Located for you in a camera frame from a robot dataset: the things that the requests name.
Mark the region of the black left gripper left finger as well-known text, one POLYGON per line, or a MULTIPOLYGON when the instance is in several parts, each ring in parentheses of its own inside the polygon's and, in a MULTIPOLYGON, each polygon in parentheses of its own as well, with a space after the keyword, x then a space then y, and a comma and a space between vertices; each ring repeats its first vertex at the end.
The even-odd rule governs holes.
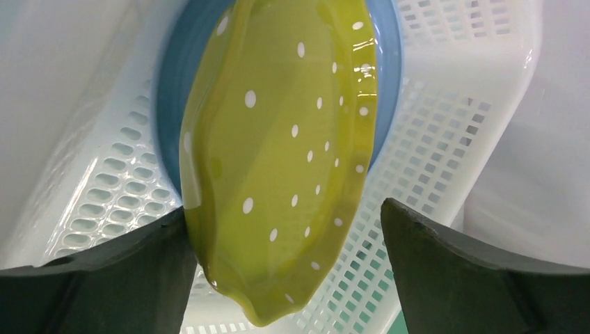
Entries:
POLYGON ((182 208, 40 267, 1 271, 2 333, 178 333, 197 260, 182 208))

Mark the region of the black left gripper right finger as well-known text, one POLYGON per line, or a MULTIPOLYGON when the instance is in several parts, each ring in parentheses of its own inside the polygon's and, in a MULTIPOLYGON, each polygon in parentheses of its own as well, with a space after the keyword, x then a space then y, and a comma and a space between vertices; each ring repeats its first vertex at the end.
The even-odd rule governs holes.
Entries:
POLYGON ((589 332, 588 269, 492 246, 393 198, 381 225, 410 333, 589 332))

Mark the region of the green polka dot plate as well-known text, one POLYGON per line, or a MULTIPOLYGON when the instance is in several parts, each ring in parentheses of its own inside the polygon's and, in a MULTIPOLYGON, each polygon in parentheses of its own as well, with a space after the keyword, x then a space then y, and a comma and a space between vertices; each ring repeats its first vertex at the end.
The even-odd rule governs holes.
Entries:
POLYGON ((209 34, 180 134, 189 240, 258 327, 302 310, 360 203, 378 114, 364 1, 234 1, 209 34))

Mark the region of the blue plate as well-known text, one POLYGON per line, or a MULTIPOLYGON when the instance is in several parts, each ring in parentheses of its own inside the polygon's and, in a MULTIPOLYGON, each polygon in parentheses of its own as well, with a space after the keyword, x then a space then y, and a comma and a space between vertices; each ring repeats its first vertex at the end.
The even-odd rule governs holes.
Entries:
MULTIPOLYGON (((155 148, 162 171, 177 195, 180 186, 180 132, 186 103, 211 32, 233 1, 187 1, 173 20, 159 57, 152 109, 155 148)), ((400 100, 403 38, 393 1, 367 1, 377 48, 378 114, 370 166, 386 142, 400 100)))

